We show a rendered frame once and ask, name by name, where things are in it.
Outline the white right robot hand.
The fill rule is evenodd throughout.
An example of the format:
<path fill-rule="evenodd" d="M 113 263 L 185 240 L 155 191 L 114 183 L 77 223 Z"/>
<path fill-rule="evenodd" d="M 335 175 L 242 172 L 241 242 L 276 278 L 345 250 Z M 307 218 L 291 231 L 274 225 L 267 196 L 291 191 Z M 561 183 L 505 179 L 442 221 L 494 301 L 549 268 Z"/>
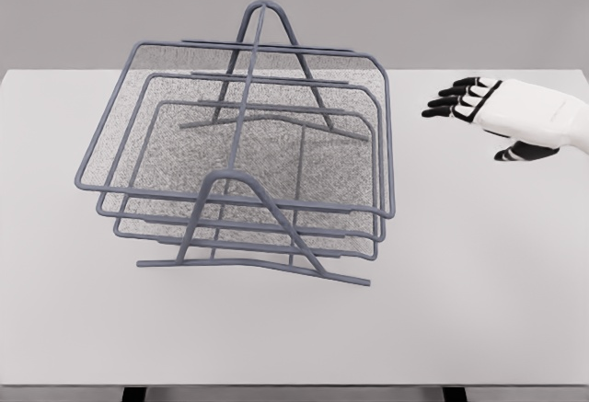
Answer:
<path fill-rule="evenodd" d="M 514 143 L 497 161 L 534 161 L 553 156 L 571 143 L 572 127 L 584 102 L 517 79 L 471 76 L 456 80 L 427 104 L 424 118 L 455 118 Z"/>

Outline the small grey mesh tray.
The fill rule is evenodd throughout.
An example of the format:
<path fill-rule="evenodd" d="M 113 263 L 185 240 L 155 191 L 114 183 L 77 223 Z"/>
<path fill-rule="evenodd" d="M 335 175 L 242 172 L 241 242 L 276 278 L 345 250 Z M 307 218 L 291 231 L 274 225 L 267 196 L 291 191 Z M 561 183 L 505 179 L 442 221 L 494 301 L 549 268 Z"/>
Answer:
<path fill-rule="evenodd" d="M 131 134 L 114 183 L 172 198 L 131 193 L 107 207 L 121 213 L 124 232 L 180 237 L 205 178 L 227 169 L 248 181 L 213 182 L 197 238 L 289 247 L 296 231 L 320 256 L 373 256 L 381 234 L 378 140 L 358 112 L 165 101 Z"/>

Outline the medium grey mesh tray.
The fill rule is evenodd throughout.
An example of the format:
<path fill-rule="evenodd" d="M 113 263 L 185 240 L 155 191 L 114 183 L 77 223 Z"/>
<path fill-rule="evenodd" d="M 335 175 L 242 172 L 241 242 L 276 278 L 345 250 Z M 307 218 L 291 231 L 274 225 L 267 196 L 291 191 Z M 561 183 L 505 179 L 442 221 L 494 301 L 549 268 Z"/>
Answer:
<path fill-rule="evenodd" d="M 94 160 L 95 168 L 104 168 L 106 171 L 105 183 L 114 189 L 112 201 L 121 195 L 128 195 L 132 190 L 114 183 L 125 145 L 143 122 L 151 120 L 161 103 L 171 100 L 193 104 L 200 100 L 209 100 L 219 109 L 226 104 L 234 104 L 239 110 L 244 88 L 245 81 L 222 81 L 195 75 L 134 75 L 132 81 L 122 87 L 113 105 L 112 118 Z M 362 86 L 345 82 L 308 83 L 259 76 L 252 81 L 249 89 L 246 109 L 250 106 L 265 109 L 276 106 L 292 109 L 301 106 L 315 109 L 323 115 L 334 109 L 365 114 L 370 117 L 376 129 L 378 156 L 384 149 L 385 142 L 379 137 L 382 106 L 374 94 Z M 387 167 L 379 159 L 378 163 L 381 195 L 379 206 L 383 207 L 389 199 L 388 194 L 381 189 L 382 183 L 387 180 Z"/>

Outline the large grey mesh tray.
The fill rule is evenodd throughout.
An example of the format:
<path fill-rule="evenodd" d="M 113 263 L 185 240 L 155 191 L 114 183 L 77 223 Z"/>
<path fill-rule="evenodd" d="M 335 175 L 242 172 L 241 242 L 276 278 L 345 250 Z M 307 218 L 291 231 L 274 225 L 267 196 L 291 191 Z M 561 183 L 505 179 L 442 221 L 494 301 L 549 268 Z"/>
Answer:
<path fill-rule="evenodd" d="M 195 75 L 200 78 L 222 81 L 245 81 L 251 56 L 251 44 L 214 41 L 137 43 L 122 68 L 120 78 L 112 92 L 107 107 L 99 121 L 83 160 L 75 175 L 75 185 L 81 190 L 96 191 L 100 195 L 98 209 L 102 214 L 121 218 L 121 213 L 107 207 L 114 189 L 105 183 L 104 168 L 95 168 L 100 142 L 106 135 L 112 118 L 113 105 L 122 87 L 132 81 L 134 75 Z M 256 77 L 275 77 L 299 82 L 345 82 L 369 89 L 382 106 L 379 137 L 385 142 L 378 159 L 387 167 L 387 180 L 381 185 L 388 194 L 386 206 L 379 206 L 376 214 L 380 223 L 392 218 L 396 211 L 394 193 L 394 169 L 392 162 L 391 112 L 389 82 L 382 66 L 371 56 L 351 50 L 313 48 L 287 45 L 260 44 L 253 71 Z M 171 199 L 171 192 L 157 190 L 131 190 L 141 199 Z"/>

